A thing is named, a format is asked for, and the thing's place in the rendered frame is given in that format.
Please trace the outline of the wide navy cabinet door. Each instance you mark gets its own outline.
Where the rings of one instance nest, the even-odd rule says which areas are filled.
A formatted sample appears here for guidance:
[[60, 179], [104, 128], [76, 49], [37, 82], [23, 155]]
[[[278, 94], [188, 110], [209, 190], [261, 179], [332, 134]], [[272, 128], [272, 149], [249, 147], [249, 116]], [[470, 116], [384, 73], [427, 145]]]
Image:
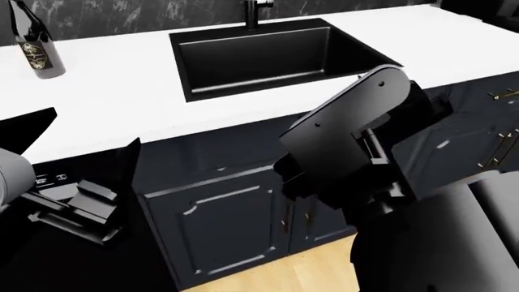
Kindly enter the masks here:
[[284, 256], [283, 200], [260, 184], [201, 187], [146, 200], [180, 289]]

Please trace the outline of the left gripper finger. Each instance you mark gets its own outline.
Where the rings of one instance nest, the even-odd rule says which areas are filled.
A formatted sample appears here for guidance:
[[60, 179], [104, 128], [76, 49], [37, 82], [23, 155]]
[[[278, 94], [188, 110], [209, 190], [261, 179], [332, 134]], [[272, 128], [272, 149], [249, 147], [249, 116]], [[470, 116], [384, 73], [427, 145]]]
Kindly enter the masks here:
[[54, 107], [0, 120], [0, 157], [22, 155], [58, 116]]
[[140, 138], [135, 138], [135, 140], [129, 143], [125, 148], [118, 150], [114, 172], [112, 176], [109, 177], [109, 189], [117, 195], [115, 198], [115, 219], [124, 218], [132, 201], [135, 200], [135, 192], [132, 184], [140, 149]]

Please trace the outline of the black rectangular sink basin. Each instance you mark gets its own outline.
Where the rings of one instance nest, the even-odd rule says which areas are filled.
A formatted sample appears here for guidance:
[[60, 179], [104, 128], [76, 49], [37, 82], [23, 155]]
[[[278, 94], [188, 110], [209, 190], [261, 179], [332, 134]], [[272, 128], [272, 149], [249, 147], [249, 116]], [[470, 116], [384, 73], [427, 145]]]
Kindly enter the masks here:
[[169, 40], [188, 102], [398, 64], [324, 19], [170, 33]]

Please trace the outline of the black dishwasher control panel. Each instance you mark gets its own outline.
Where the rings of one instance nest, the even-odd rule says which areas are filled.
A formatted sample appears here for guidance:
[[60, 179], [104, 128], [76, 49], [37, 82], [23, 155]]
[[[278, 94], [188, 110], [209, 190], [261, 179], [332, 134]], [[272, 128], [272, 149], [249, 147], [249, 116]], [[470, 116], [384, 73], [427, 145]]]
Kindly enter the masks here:
[[61, 185], [68, 179], [67, 174], [41, 174], [36, 176], [36, 187]]

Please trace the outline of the navy drawer cabinet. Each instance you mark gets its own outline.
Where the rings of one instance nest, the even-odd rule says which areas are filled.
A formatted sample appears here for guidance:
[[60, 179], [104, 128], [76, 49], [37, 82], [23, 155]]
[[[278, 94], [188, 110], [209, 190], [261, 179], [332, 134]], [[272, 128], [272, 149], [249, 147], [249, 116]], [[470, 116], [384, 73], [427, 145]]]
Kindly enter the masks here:
[[445, 95], [453, 114], [392, 149], [419, 199], [480, 171], [477, 164], [498, 142], [498, 133], [505, 133], [519, 118], [519, 96], [494, 101], [487, 95], [509, 89], [519, 91], [519, 82], [466, 82], [426, 89], [429, 97]]

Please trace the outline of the narrow navy cabinet door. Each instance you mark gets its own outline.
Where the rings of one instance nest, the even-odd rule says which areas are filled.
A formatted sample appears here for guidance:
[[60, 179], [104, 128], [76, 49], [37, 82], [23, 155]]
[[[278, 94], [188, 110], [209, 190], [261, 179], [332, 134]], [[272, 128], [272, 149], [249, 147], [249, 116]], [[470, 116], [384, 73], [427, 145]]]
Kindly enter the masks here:
[[330, 208], [316, 196], [297, 199], [292, 217], [289, 253], [309, 250], [355, 233], [356, 229], [345, 223], [340, 209]]

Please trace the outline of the black kitchen faucet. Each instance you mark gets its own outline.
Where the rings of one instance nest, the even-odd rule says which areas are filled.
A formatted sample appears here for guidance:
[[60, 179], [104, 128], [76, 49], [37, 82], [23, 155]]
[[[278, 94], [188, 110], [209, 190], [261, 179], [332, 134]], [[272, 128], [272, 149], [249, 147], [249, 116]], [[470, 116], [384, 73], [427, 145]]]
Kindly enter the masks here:
[[274, 0], [244, 0], [246, 28], [255, 30], [258, 27], [259, 9], [272, 8]]

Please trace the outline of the dark glass wine bottle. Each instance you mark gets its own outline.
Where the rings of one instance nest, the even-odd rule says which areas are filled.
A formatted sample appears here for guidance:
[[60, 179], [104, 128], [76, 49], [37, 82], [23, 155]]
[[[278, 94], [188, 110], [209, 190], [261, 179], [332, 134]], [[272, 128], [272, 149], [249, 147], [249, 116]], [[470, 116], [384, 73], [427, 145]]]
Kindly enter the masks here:
[[36, 77], [53, 79], [66, 73], [54, 40], [41, 19], [22, 0], [6, 0], [11, 31]]

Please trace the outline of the navy false drawer front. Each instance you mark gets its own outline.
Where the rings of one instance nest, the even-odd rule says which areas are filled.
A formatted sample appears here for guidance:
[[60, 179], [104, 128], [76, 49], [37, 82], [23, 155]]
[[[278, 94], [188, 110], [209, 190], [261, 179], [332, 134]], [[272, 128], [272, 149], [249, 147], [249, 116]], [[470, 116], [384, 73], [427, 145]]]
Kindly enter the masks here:
[[162, 184], [158, 182], [149, 183], [146, 186], [142, 184], [140, 188], [135, 187], [135, 191], [136, 194], [149, 199], [176, 191], [185, 191], [187, 189], [224, 182], [229, 179], [244, 177], [249, 174], [257, 174], [269, 170], [273, 170], [273, 162], [268, 164], [248, 165], [247, 167], [238, 167], [237, 169], [225, 168], [224, 170], [215, 170], [214, 172], [190, 177], [182, 181], [174, 182], [172, 178], [168, 178], [166, 179], [166, 182]]

